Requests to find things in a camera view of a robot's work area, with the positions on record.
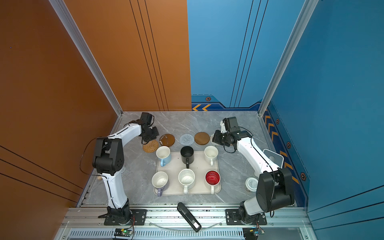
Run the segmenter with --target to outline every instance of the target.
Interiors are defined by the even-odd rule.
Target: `blue wall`
[[[310,178],[320,240],[381,231],[383,12],[384,1],[320,0],[272,98]]]
[[[188,0],[192,95],[212,95],[227,108],[260,101],[303,3]]]

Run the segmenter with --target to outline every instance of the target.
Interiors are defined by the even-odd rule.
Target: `orange wall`
[[[49,1],[1,1],[0,31],[0,145],[31,161],[0,148],[2,239],[52,239],[116,114]]]
[[[186,0],[65,0],[125,111],[190,110]]]

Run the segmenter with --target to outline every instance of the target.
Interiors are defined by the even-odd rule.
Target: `round coaster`
[[[198,144],[198,145],[205,145],[209,142],[209,135],[208,133],[206,132],[198,132],[196,133],[195,135],[195,142]]]
[[[215,143],[215,142],[212,141],[212,139],[214,138],[214,135],[215,135],[215,134],[212,134],[211,137],[210,137],[210,141],[211,141],[211,143],[212,143],[213,145],[220,146],[220,144],[217,144],[217,143]]]
[[[195,139],[191,134],[184,134],[179,139],[180,144],[183,146],[190,146],[193,144],[194,141]]]
[[[160,137],[159,142],[161,146],[170,147],[175,143],[175,137],[172,134],[167,133]]]
[[[150,153],[154,152],[159,148],[159,142],[156,140],[149,141],[149,143],[143,145],[144,152]]]

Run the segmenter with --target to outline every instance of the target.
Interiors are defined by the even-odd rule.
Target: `orange chevron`
[[[194,108],[192,108],[195,111],[198,111],[196,108],[200,107],[201,104],[196,105]]]
[[[268,132],[270,132],[271,127],[274,127],[273,123],[268,123]]]
[[[284,167],[289,167],[290,169],[292,169],[293,170],[293,167],[291,166],[291,165],[289,165],[288,163],[284,163]]]
[[[293,179],[297,184],[300,184],[300,183],[299,183],[299,180],[297,180],[295,177],[292,177],[292,179]]]
[[[283,151],[280,151],[280,155],[288,157],[287,154],[285,152],[283,152]]]
[[[274,136],[274,135],[279,136],[279,135],[277,134],[277,132],[272,131],[272,142],[273,142],[273,136]]]
[[[265,116],[265,125],[266,125],[266,119],[271,118],[271,116]]]
[[[204,110],[204,111],[208,111],[208,110],[207,110],[207,107],[209,107],[209,106],[211,106],[211,104],[208,104],[207,106],[203,107],[203,110]]]

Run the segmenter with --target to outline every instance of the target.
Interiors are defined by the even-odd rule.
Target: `robotic arm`
[[[220,123],[221,131],[216,130],[213,142],[224,146],[233,145],[251,164],[255,176],[259,178],[256,196],[240,204],[241,221],[252,223],[258,214],[292,205],[292,174],[287,168],[279,168],[255,144],[248,131],[241,131],[236,117],[225,118]]]
[[[92,166],[103,176],[108,195],[107,214],[99,216],[106,222],[126,224],[131,219],[129,201],[124,193],[121,168],[124,165],[123,147],[133,138],[142,137],[143,144],[156,139],[159,132],[151,128],[152,115],[142,113],[140,119],[131,121],[128,126],[107,137],[98,137],[94,150]]]

